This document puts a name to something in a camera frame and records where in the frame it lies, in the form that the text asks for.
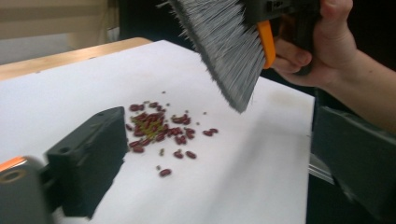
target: finger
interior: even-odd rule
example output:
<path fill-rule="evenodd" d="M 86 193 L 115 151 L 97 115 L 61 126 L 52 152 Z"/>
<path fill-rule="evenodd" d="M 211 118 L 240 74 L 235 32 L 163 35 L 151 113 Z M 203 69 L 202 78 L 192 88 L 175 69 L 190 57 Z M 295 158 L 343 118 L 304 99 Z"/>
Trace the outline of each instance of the finger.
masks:
<path fill-rule="evenodd" d="M 320 31 L 330 39 L 344 34 L 347 29 L 347 17 L 352 7 L 352 0 L 321 0 Z"/>
<path fill-rule="evenodd" d="M 271 67 L 281 73 L 296 73 L 301 69 L 301 66 L 279 57 L 276 57 Z"/>
<path fill-rule="evenodd" d="M 282 15 L 280 18 L 281 23 L 279 25 L 279 36 L 282 39 L 291 42 L 294 34 L 295 18 L 287 14 Z"/>
<path fill-rule="evenodd" d="M 309 51 L 298 48 L 281 38 L 276 40 L 275 47 L 277 56 L 286 59 L 295 65 L 306 66 L 312 60 L 312 55 Z"/>

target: black machine part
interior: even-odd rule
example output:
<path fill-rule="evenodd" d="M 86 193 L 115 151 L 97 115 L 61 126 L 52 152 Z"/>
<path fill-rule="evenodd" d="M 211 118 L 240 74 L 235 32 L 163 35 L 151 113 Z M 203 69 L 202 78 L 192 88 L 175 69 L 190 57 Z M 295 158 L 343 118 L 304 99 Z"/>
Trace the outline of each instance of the black machine part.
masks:
<path fill-rule="evenodd" d="M 58 207 L 91 218 L 127 150 L 123 107 L 97 113 L 47 151 L 47 166 L 23 157 L 0 172 L 0 223 L 53 224 Z"/>
<path fill-rule="evenodd" d="M 396 221 L 396 136 L 317 91 L 312 153 L 344 193 L 376 219 Z"/>
<path fill-rule="evenodd" d="M 63 198 L 57 201 L 65 216 L 93 216 L 127 151 L 123 107 L 97 113 L 47 151 L 44 174 L 58 182 Z"/>

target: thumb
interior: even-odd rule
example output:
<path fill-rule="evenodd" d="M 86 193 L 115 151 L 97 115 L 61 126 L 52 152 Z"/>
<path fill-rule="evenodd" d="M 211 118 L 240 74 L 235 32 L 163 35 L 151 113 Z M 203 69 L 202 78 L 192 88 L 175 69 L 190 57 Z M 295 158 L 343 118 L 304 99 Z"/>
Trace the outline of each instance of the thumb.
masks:
<path fill-rule="evenodd" d="M 347 17 L 353 6 L 352 0 L 321 0 L 322 19 L 318 28 L 329 39 L 343 35 L 347 28 Z"/>

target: hand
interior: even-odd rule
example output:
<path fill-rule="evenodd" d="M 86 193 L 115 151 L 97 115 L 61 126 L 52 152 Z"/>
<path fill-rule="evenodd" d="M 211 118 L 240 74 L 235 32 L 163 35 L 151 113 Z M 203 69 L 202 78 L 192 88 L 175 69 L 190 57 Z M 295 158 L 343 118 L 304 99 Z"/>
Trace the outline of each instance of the hand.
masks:
<path fill-rule="evenodd" d="M 353 63 L 358 54 L 355 40 L 347 27 L 347 16 L 352 0 L 321 0 L 321 18 L 314 33 L 314 52 L 300 49 L 288 40 L 288 23 L 281 27 L 276 38 L 276 60 L 272 67 L 287 81 L 302 86 L 323 88 L 330 85 Z M 297 76 L 293 73 L 312 61 L 311 73 Z"/>

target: white surface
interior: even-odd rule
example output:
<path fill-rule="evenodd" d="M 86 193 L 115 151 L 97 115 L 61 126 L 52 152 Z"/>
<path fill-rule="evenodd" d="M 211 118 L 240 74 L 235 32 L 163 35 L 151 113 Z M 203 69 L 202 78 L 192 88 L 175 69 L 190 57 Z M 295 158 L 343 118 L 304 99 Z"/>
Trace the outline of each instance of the white surface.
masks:
<path fill-rule="evenodd" d="M 239 115 L 199 55 L 165 41 L 0 82 L 0 161 L 44 160 L 93 114 L 143 101 L 171 104 L 169 117 L 189 110 L 198 134 L 183 147 L 167 139 L 128 153 L 90 223 L 305 223 L 313 98 L 259 78 Z M 208 128 L 219 133 L 200 134 Z M 179 148 L 197 160 L 174 158 Z M 160 178 L 157 165 L 172 175 Z"/>

